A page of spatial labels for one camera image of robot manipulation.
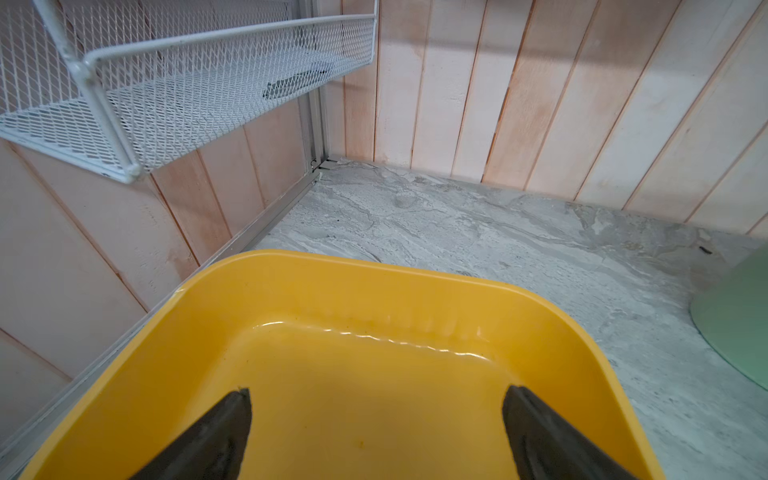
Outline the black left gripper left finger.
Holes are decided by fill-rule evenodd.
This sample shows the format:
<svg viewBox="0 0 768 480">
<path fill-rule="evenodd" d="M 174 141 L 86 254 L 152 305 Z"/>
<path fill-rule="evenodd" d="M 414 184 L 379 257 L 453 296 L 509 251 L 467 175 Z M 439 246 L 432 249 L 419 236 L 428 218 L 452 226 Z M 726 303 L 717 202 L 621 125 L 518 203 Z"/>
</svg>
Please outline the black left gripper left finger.
<svg viewBox="0 0 768 480">
<path fill-rule="evenodd" d="M 250 433 L 248 389 L 227 393 L 149 463 L 135 479 L 236 479 Z"/>
</svg>

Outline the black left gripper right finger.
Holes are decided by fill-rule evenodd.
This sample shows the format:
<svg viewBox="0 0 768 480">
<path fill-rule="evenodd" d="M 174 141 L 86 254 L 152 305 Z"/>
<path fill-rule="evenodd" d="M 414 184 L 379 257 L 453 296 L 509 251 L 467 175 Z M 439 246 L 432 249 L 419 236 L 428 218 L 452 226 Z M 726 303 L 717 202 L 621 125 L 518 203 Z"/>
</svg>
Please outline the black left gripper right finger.
<svg viewBox="0 0 768 480">
<path fill-rule="evenodd" d="M 634 477 L 526 387 L 509 386 L 502 417 L 522 480 Z"/>
</svg>

